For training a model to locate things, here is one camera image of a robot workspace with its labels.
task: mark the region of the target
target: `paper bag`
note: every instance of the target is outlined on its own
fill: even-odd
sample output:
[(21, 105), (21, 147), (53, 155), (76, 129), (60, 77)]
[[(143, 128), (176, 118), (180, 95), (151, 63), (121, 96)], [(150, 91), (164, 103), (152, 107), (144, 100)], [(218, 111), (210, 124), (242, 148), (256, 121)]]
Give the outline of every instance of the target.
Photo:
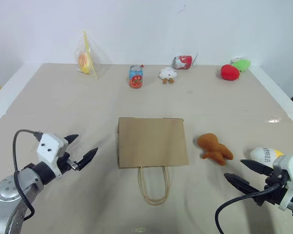
[[(119, 167), (138, 167), (140, 191), (150, 205), (163, 204), (169, 195), (167, 166), (189, 165), (183, 120), (180, 118), (119, 118)], [(143, 167), (163, 167), (165, 195), (147, 196)]]

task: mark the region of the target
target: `brown plush toy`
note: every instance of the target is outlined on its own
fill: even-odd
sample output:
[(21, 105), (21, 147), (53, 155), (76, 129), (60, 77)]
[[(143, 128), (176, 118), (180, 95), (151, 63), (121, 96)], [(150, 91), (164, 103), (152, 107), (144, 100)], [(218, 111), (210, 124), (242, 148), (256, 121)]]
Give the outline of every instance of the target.
[(217, 136), (213, 133), (207, 133), (201, 135), (197, 139), (197, 144), (207, 152), (203, 155), (203, 159), (210, 157), (219, 165), (224, 166), (226, 164), (225, 159), (232, 160), (233, 154), (228, 150), (228, 148), (219, 144)]

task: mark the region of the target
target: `plush toy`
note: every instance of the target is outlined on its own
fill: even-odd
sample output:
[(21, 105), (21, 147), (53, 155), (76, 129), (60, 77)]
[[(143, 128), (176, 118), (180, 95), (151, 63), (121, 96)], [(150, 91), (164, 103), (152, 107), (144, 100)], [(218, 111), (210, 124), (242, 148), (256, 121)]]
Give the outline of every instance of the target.
[(233, 154), (223, 144), (219, 144), (217, 136), (213, 133), (207, 133), (201, 135), (197, 139), (197, 144), (207, 152), (203, 155), (203, 159), (210, 157), (219, 165), (224, 166), (226, 164), (225, 159), (232, 160)]
[(247, 59), (241, 59), (233, 63), (232, 66), (238, 69), (240, 72), (244, 72), (245, 70), (249, 68), (250, 64), (251, 64), (251, 61)]
[(220, 74), (221, 77), (226, 80), (236, 80), (240, 76), (239, 70), (229, 64), (221, 67)]
[(161, 70), (159, 76), (163, 80), (163, 84), (166, 84), (167, 81), (170, 84), (173, 84), (174, 78), (177, 76), (177, 73), (171, 67), (166, 67)]

